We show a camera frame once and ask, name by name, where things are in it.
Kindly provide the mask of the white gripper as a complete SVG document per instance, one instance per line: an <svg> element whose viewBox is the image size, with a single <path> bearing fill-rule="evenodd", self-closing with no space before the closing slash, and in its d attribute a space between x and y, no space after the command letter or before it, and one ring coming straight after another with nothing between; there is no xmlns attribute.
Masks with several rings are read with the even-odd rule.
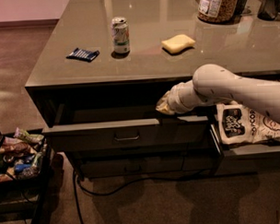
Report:
<svg viewBox="0 0 280 224"><path fill-rule="evenodd" d="M199 103L192 81L179 83L167 91L159 100L156 111L165 115L186 113Z"/></svg>

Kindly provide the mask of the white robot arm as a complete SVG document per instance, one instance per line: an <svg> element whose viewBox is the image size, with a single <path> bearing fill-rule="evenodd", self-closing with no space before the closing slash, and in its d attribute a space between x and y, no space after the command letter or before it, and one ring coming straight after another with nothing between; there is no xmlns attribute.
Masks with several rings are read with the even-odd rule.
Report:
<svg viewBox="0 0 280 224"><path fill-rule="evenodd" d="M280 124L280 82L240 77L220 65L202 65L192 80L165 93L156 110L182 114L197 106L235 101Z"/></svg>

